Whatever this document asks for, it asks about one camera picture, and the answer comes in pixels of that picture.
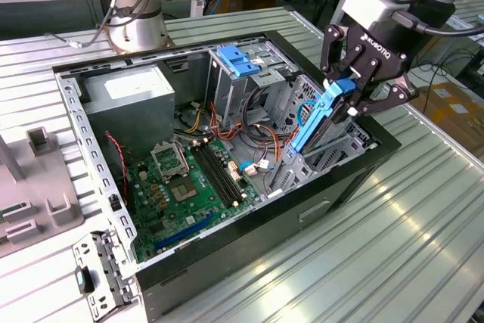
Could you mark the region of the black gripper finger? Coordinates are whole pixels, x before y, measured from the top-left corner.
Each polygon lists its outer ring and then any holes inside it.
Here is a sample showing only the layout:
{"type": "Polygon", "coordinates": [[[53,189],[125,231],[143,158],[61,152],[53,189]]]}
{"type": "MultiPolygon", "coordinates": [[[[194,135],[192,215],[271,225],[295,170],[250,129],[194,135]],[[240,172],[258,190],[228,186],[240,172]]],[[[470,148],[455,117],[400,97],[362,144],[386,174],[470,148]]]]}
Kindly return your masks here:
{"type": "Polygon", "coordinates": [[[346,102],[348,107],[346,113],[350,116],[367,116],[405,104],[418,96],[418,89],[411,83],[408,75],[404,73],[396,79],[391,79],[390,85],[387,82],[370,82],[363,89],[356,89],[346,102]],[[386,97],[378,100],[372,99],[373,92],[381,85],[388,86],[386,97]]]}
{"type": "Polygon", "coordinates": [[[349,28],[336,24],[328,25],[324,30],[320,69],[328,82],[350,77],[351,66],[361,57],[363,45],[351,40],[349,28]]]}

